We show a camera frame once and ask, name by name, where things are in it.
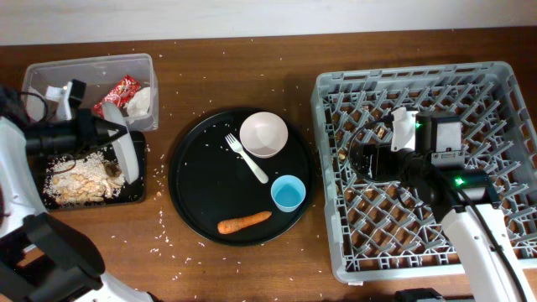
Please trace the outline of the grey dishwasher rack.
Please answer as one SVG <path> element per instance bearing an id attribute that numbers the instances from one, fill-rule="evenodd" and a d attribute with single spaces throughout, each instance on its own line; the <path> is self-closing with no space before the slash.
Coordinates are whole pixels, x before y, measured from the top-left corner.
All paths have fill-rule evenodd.
<path id="1" fill-rule="evenodd" d="M 490 175 L 513 249 L 524 268 L 534 268 L 536 131 L 513 68 L 491 61 L 317 77 L 311 108 L 334 276 L 360 284 L 462 272 L 430 208 L 414 208 L 395 181 L 361 180 L 347 158 L 358 143 L 390 143 L 381 118 L 407 106 L 461 118 L 466 167 Z"/>

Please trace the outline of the white tissue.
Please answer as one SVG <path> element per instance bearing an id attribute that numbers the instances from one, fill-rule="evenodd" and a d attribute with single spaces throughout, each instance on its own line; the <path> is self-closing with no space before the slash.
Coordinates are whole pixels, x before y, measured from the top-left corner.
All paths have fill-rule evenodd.
<path id="1" fill-rule="evenodd" d="M 140 117 L 148 113 L 151 104 L 151 88 L 145 87 L 137 91 L 133 98 L 124 106 L 129 117 Z"/>

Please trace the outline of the pink bowl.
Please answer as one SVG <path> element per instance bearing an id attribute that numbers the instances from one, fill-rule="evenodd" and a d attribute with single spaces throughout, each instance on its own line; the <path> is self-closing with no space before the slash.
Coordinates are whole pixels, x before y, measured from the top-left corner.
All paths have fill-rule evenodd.
<path id="1" fill-rule="evenodd" d="M 256 112 L 247 117 L 239 130 L 243 147 L 257 158 L 267 159 L 279 153 L 288 141 L 285 121 L 272 112 Z"/>

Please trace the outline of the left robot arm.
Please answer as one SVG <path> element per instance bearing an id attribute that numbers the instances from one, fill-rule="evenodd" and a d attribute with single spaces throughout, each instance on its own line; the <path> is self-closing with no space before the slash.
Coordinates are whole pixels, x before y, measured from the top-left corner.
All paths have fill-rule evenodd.
<path id="1" fill-rule="evenodd" d="M 59 105 L 31 122 L 22 92 L 1 90 L 1 294 L 12 301 L 154 301 L 106 271 L 84 234 L 49 214 L 28 158 L 69 154 L 82 158 L 113 147 L 128 184 L 144 173 L 119 109 L 106 102 L 103 117 L 80 107 L 86 84 L 71 80 L 52 90 Z"/>

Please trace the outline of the red snack wrapper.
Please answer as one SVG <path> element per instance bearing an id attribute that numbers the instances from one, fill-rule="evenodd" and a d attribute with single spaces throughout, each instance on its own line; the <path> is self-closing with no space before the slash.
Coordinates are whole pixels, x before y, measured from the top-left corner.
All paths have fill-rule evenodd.
<path id="1" fill-rule="evenodd" d="M 94 107 L 93 111 L 100 117 L 104 117 L 102 104 L 110 102 L 118 108 L 123 108 L 141 88 L 141 83 L 125 75 Z"/>

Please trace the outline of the white plastic fork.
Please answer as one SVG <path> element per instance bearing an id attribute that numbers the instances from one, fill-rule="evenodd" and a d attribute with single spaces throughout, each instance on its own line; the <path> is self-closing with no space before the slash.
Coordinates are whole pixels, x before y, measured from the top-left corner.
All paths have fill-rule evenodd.
<path id="1" fill-rule="evenodd" d="M 269 182 L 268 176 L 263 172 L 263 170 L 247 155 L 243 149 L 243 145 L 236 139 L 231 133 L 225 137 L 229 147 L 237 154 L 239 154 L 247 166 L 256 176 L 258 181 L 262 184 L 267 184 Z"/>

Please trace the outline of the brown food scrap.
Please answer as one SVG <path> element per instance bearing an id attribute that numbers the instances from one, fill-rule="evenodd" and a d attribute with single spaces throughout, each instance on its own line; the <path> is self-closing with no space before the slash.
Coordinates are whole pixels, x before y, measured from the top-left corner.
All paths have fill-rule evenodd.
<path id="1" fill-rule="evenodd" d="M 113 162 L 106 162 L 104 165 L 105 171 L 110 178 L 117 178 L 122 173 L 118 164 Z"/>

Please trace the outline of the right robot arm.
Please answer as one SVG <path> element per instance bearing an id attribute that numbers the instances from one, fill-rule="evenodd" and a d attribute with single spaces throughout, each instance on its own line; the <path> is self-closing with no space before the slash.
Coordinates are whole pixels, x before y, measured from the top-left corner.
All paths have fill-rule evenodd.
<path id="1" fill-rule="evenodd" d="M 492 180 L 465 166 L 461 130 L 455 113 L 401 107 L 357 129 L 347 159 L 358 178 L 397 181 L 431 208 L 476 301 L 533 301 Z"/>

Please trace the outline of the blue cup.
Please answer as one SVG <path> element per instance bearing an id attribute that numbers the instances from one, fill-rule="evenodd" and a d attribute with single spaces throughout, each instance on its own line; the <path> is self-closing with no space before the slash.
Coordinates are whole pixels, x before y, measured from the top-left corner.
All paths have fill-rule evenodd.
<path id="1" fill-rule="evenodd" d="M 271 197 L 282 212 L 295 211 L 306 197 L 305 184 L 293 175 L 282 175 L 271 185 Z"/>

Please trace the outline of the black rectangular tray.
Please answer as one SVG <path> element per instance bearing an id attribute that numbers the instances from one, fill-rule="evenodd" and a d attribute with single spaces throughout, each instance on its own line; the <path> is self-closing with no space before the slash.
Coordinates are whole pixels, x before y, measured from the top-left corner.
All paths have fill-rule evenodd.
<path id="1" fill-rule="evenodd" d="M 142 202 L 145 199 L 146 194 L 146 140 L 143 133 L 139 131 L 132 131 L 131 137 L 138 159 L 139 177 L 132 184 L 125 184 L 117 196 L 104 198 L 103 201 L 81 201 L 65 204 L 57 203 L 53 196 L 44 192 L 45 185 L 50 181 L 50 176 L 46 175 L 45 171 L 52 167 L 52 162 L 46 162 L 44 158 L 34 159 L 34 162 L 30 164 L 30 170 L 40 196 L 43 199 L 45 208 L 49 211 L 67 211 L 92 207 L 130 205 Z"/>

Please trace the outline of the round black tray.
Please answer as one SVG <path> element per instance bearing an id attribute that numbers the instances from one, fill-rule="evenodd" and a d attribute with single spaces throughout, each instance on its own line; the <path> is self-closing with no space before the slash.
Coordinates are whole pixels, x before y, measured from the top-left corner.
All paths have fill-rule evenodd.
<path id="1" fill-rule="evenodd" d="M 169 193 L 184 222 L 204 238 L 229 246 L 268 242 L 288 231 L 304 214 L 314 195 L 315 160 L 300 133 L 288 122 L 289 139 L 283 150 L 269 159 L 256 159 L 270 181 L 283 175 L 300 179 L 306 189 L 298 208 L 283 212 L 246 162 L 234 153 L 225 137 L 239 134 L 242 123 L 256 111 L 233 108 L 216 113 L 194 126 L 175 148 L 169 165 Z M 221 234 L 221 221 L 270 212 L 268 220 L 232 234 Z"/>

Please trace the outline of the rice and peanut waste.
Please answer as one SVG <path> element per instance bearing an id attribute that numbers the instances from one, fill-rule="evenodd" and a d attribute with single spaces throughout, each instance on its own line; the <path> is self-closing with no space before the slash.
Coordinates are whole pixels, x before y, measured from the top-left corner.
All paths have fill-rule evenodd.
<path id="1" fill-rule="evenodd" d="M 52 162 L 46 170 L 50 181 L 44 192 L 55 198 L 59 204 L 81 201 L 103 201 L 104 198 L 117 196 L 126 184 L 123 172 L 117 178 L 110 178 L 104 168 L 106 162 L 101 151 L 87 155 L 82 159 L 73 159 L 64 155 Z"/>

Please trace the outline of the light grey plate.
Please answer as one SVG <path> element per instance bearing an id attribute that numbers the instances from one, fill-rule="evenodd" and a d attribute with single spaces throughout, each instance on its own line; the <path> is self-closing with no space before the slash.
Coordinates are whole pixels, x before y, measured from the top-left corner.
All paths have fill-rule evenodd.
<path id="1" fill-rule="evenodd" d="M 123 115 L 120 109 L 111 102 L 102 104 L 102 113 L 106 121 L 123 126 L 126 131 L 125 134 L 121 134 L 112 141 L 112 146 L 126 182 L 132 184 L 139 177 L 138 158 Z"/>

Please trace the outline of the clear plastic bin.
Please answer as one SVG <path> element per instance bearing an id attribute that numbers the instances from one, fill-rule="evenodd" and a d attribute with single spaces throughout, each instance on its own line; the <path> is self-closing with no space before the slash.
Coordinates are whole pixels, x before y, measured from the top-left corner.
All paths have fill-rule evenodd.
<path id="1" fill-rule="evenodd" d="M 86 83 L 81 106 L 92 108 L 124 76 L 131 76 L 142 88 L 148 87 L 151 92 L 147 113 L 139 117 L 124 117 L 128 129 L 141 132 L 158 129 L 159 85 L 152 57 L 148 54 L 109 55 L 32 64 L 26 70 L 22 90 L 43 95 L 49 86 L 64 86 L 68 81 L 76 79 Z"/>

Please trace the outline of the orange carrot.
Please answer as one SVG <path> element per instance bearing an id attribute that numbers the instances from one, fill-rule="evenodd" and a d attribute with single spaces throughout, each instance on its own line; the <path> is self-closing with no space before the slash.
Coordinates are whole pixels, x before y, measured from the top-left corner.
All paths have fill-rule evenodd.
<path id="1" fill-rule="evenodd" d="M 233 218 L 225 221 L 220 221 L 217 224 L 217 230 L 220 234 L 227 235 L 238 232 L 244 228 L 259 224 L 268 220 L 272 216 L 271 211 L 262 211 L 251 216 Z"/>

